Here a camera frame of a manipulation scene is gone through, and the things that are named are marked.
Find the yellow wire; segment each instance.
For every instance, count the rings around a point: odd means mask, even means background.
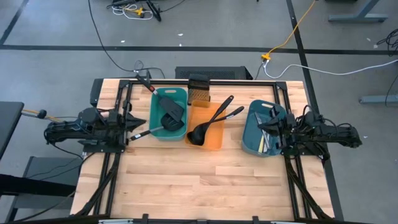
[[[34,111],[34,110],[23,109],[22,111],[29,112],[29,113],[34,113],[34,114],[39,114],[38,111]],[[62,121],[62,120],[60,120],[60,119],[58,119],[58,118],[55,118],[55,117],[53,117],[53,116],[46,116],[46,118],[52,119],[52,120],[54,120],[54,121]]]
[[[123,9],[129,12],[135,12],[136,10],[139,10],[139,9],[129,9],[127,7],[123,7]]]
[[[283,47],[283,46],[285,46],[285,45],[287,44],[287,42],[290,40],[290,38],[292,38],[294,32],[295,32],[295,31],[297,30],[297,28],[299,27],[301,21],[303,21],[304,17],[311,11],[313,5],[315,4],[315,1],[316,1],[316,0],[314,0],[314,2],[312,2],[311,6],[308,8],[308,10],[304,13],[304,15],[303,15],[303,16],[301,17],[301,19],[298,21],[297,25],[294,27],[292,33],[289,35],[289,37],[286,39],[286,41],[285,41],[283,44],[274,47],[273,49],[271,49],[270,51],[268,51],[268,53],[266,53],[265,55],[261,55],[261,57],[262,57],[263,59],[265,59],[265,60],[271,60],[271,57],[270,57],[271,52],[273,52],[275,49],[278,49],[279,47]]]

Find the black ladle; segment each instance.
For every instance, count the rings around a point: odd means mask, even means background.
[[[222,118],[214,119],[213,121],[208,121],[203,124],[199,124],[198,126],[195,127],[195,129],[193,131],[191,131],[187,134],[188,140],[194,145],[202,146],[205,143],[205,135],[206,135],[207,128],[211,123],[223,121],[225,119],[230,119],[233,116],[237,115],[238,113],[242,112],[243,109],[244,109],[244,106],[241,106],[238,109],[234,110],[232,113],[230,113]]]
[[[234,100],[234,96],[231,95],[229,96],[222,104],[221,106],[216,110],[216,113],[213,115],[213,117],[209,121],[214,121],[218,115],[220,115],[227,107],[228,105]],[[204,125],[203,131],[206,132],[207,129],[209,128],[210,124]]]
[[[229,96],[221,105],[220,107],[216,110],[216,113],[213,115],[213,117],[209,121],[214,121],[218,115],[220,115],[227,107],[228,105],[233,101],[234,96],[231,95]],[[206,131],[209,128],[210,124],[204,123],[204,124],[199,124],[201,125],[201,129],[203,132],[203,135],[206,135]],[[190,136],[192,136],[192,131],[188,133],[188,139],[190,139]]]

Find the white cable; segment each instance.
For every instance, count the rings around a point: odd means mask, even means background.
[[[269,60],[267,60],[265,64],[263,63],[263,64],[264,64],[263,67],[264,67],[264,72],[266,73],[266,75],[267,75],[269,78],[277,79],[277,78],[282,77],[282,75],[284,75],[284,73],[285,73],[290,67],[292,67],[292,66],[307,68],[307,69],[309,69],[309,70],[313,70],[313,71],[321,72],[321,73],[326,73],[326,74],[330,74],[330,75],[351,75],[351,74],[354,74],[354,73],[357,73],[357,72],[362,72],[362,71],[365,71],[365,70],[368,70],[368,69],[371,69],[371,68],[379,68],[379,67],[383,67],[383,66],[386,66],[386,65],[390,65],[390,64],[392,64],[392,63],[394,63],[394,62],[398,62],[398,60],[393,60],[392,62],[388,62],[388,63],[382,64],[382,65],[374,65],[374,66],[370,66],[370,67],[366,67],[366,68],[359,69],[359,70],[357,70],[357,71],[346,72],[346,73],[326,72],[326,71],[318,70],[318,69],[315,69],[315,68],[306,67],[306,66],[303,66],[303,65],[291,64],[291,65],[289,65],[288,67],[286,67],[285,70],[284,70],[279,76],[277,76],[277,77],[270,76],[270,75],[267,73],[267,65],[268,65],[268,63],[269,63]]]
[[[151,11],[144,11],[144,12],[142,12],[142,13],[144,13],[144,14],[145,14],[146,12],[150,13],[150,14],[151,14],[150,18],[129,17],[129,16],[126,14],[126,10],[125,10],[125,9],[136,10],[136,9],[138,9],[138,6],[135,5],[135,4],[130,4],[130,5],[128,5],[128,6],[125,7],[125,8],[123,8],[123,7],[114,7],[114,6],[112,6],[112,12],[113,12],[113,14],[115,14],[115,15],[117,15],[117,16],[124,15],[124,16],[125,16],[126,18],[128,18],[128,19],[149,20],[149,19],[152,19],[152,18],[154,17],[154,14],[153,14]]]

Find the metal table leg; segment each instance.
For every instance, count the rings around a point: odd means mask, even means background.
[[[330,22],[384,22],[388,15],[370,14],[370,10],[379,2],[379,0],[368,0],[364,7],[357,14],[348,15],[330,15]]]
[[[359,99],[359,103],[384,103],[386,102],[386,96],[362,96]],[[398,95],[389,95],[387,97],[387,103],[398,103]]]

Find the teal plastic bin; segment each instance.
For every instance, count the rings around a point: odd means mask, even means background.
[[[257,112],[263,123],[271,120],[269,112],[273,106],[277,107],[280,113],[277,115],[278,118],[284,118],[286,116],[286,110],[275,103],[270,103],[264,100],[254,100],[249,107],[248,116],[246,118],[246,124],[243,131],[242,139],[242,149],[250,154],[260,157],[268,157],[279,155],[281,150],[276,148],[276,143],[278,142],[278,137],[270,136],[269,143],[271,149],[268,149],[265,153],[260,153],[258,151],[261,141],[262,132],[257,127],[258,122],[254,112]]]
[[[187,133],[187,91],[185,91],[183,88],[174,87],[156,88],[156,90],[161,96],[167,96],[171,98],[174,102],[184,108],[184,113],[181,120],[185,123],[185,125],[177,131],[167,131],[161,129],[153,132],[152,135],[155,136],[157,139],[163,141],[182,140]],[[149,129],[162,126],[160,120],[166,114],[166,111],[158,104],[158,102],[158,97],[152,94],[152,99],[150,101]]]

